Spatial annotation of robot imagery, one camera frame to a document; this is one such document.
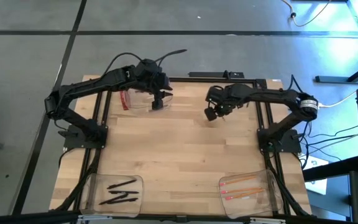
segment clear plastic container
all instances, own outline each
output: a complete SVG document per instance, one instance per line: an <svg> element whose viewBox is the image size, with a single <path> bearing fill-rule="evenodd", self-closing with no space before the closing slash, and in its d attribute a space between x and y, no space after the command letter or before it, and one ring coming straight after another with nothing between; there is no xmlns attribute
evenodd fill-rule
<svg viewBox="0 0 358 224"><path fill-rule="evenodd" d="M113 189L108 189L110 185L121 184L130 180L136 180L133 183L122 185ZM118 197L124 194L112 194L109 191L134 191L138 194L128 194L125 200L137 198L134 202L122 202L114 204L102 204L106 200ZM81 197L80 210L84 215L112 215L119 217L136 217L142 205L143 199L143 180L140 176L126 175L100 175L92 174L87 180Z"/></svg>
<svg viewBox="0 0 358 224"><path fill-rule="evenodd" d="M279 211L283 205L280 190L270 170L223 177L219 181L219 192L226 215L233 219Z"/></svg>

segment white cord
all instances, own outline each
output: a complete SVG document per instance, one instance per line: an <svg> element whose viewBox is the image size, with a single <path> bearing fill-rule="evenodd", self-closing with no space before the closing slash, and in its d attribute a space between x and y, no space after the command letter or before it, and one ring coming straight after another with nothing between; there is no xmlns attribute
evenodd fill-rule
<svg viewBox="0 0 358 224"><path fill-rule="evenodd" d="M349 96L345 97L343 100L341 100L341 101L339 101L339 102L337 102L337 103L334 103L333 105L324 105L324 104L322 104L322 103L319 102L319 103L318 103L318 107L319 107L319 108L330 108L330 107L339 105L339 104L341 104L343 101L349 99L349 97L351 97L351 96L352 96L353 94L355 94L356 92L357 92L357 90L354 91L353 93L351 93Z"/></svg>
<svg viewBox="0 0 358 224"><path fill-rule="evenodd" d="M332 146L333 144L337 144L337 143L340 143L340 142L343 142L343 141L347 141L347 140L349 140L349 139L351 139L351 138L354 138L354 137L357 137L357 136L358 136L358 134L355 134L355 135L353 135L353 136L351 136L351 137L348 137L348 138L342 139L342 140L340 140L340 141L336 141L336 142L334 142L334 143L331 143L331 144L328 144L328 145L326 145L326 146L323 146L323 147L321 147L320 149L324 149L325 147Z"/></svg>
<svg viewBox="0 0 358 224"><path fill-rule="evenodd" d="M303 25L298 25L298 24L296 23L296 20L295 20L296 15L292 15L292 14L294 13L292 5L291 5L287 0L281 0L281 1L283 1L285 4L287 4L288 7L290 7L290 9L291 9L291 18L293 19L293 23L294 23L297 27L303 27L303 26L306 26L306 25L308 25L309 23L311 23L314 19L316 19L316 18L318 17L318 15L320 15L320 14L324 11L324 9L326 9L326 7L328 6L328 4L331 2L331 0L329 0L329 1L327 2L327 4L323 7L323 9L322 9L319 13L317 13L317 15L314 16L314 18L312 18L309 22L307 22L307 23L305 23L305 24L303 24Z"/></svg>

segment pencil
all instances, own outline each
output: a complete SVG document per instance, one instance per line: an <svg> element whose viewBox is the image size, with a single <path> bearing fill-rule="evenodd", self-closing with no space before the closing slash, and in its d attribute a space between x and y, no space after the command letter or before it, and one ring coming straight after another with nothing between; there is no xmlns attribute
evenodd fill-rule
<svg viewBox="0 0 358 224"><path fill-rule="evenodd" d="M244 196L256 194L256 193L259 193L259 192L262 192L262 191L264 191L264 190L263 189L262 190L256 190L254 192L249 192L249 193L244 193L244 194L239 194L239 195L235 195L235 196L226 197L226 200L231 200L231 199L234 199L234 198L242 198Z"/></svg>
<svg viewBox="0 0 358 224"><path fill-rule="evenodd" d="M243 191L248 191L248 190L261 190L261 187L251 187L248 189L238 189L238 190L222 190L221 193L222 194L228 194L228 193L236 193L236 192L243 192Z"/></svg>
<svg viewBox="0 0 358 224"><path fill-rule="evenodd" d="M240 181L243 181L243 180L250 180L250 179L254 179L254 178L256 178L256 176L243 177L243 178L240 178L240 179L237 179L237 180L231 180L231 181L228 181L228 182L219 183L219 185L223 186L223 185L227 185L227 184L234 184L234 183L237 183L237 182L240 182Z"/></svg>

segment gray floor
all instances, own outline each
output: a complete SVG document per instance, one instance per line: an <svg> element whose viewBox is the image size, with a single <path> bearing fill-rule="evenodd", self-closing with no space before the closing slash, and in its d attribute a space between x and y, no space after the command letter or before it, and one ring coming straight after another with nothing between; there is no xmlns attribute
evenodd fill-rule
<svg viewBox="0 0 358 224"><path fill-rule="evenodd" d="M0 29L71 30L79 5L80 0L0 0ZM293 5L301 23L324 3L294 1ZM358 31L344 3L330 4L317 20L302 28L289 23L288 14L289 8L280 0L94 0L86 5L80 30ZM67 40L67 36L0 36L0 141L5 143L0 150L0 215L9 213L44 110L43 100L53 86ZM313 82L316 75L348 76L357 71L358 37L78 36L63 83L78 82L84 74L100 74L121 52L157 58L176 49L188 51L164 61L163 69L172 77L227 69L243 71L247 78L281 79L288 86L294 74L304 91L326 105L358 88ZM130 63L136 61L125 56L114 66ZM357 124L352 97L337 107L320 110L313 121L313 133L335 133ZM48 210L62 145L63 139L51 124L25 213ZM325 152L341 159L356 156L358 140L326 148ZM320 152L314 156L336 160Z"/></svg>

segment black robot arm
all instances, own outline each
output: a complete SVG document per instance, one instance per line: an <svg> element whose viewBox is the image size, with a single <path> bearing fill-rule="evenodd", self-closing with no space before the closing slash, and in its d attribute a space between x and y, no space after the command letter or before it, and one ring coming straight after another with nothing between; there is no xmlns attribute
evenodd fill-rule
<svg viewBox="0 0 358 224"><path fill-rule="evenodd" d="M281 122L271 124L268 129L258 131L261 149L282 145L282 138L288 130L302 121L316 119L318 110L318 101L307 93L298 93L295 90L256 89L239 83L224 88L212 86L206 101L208 108L204 112L210 121L228 115L233 109L241 108L250 101L287 105L291 109L291 114Z"/></svg>
<svg viewBox="0 0 358 224"><path fill-rule="evenodd" d="M184 51L186 50L179 50L168 55ZM64 119L72 124L68 130L59 131L59 134L66 138L65 147L96 148L104 147L106 142L107 127L99 126L95 120L85 119L69 109L68 106L74 99L102 91L123 91L133 88L154 96L153 110L163 108L162 99L172 95L162 91L172 90L169 85L169 78L160 67L161 62L157 65L157 62L162 61L163 58L157 60L143 59L136 67L130 65L117 68L104 73L100 78L62 85L59 90L51 92L45 99L47 116L55 121Z"/></svg>

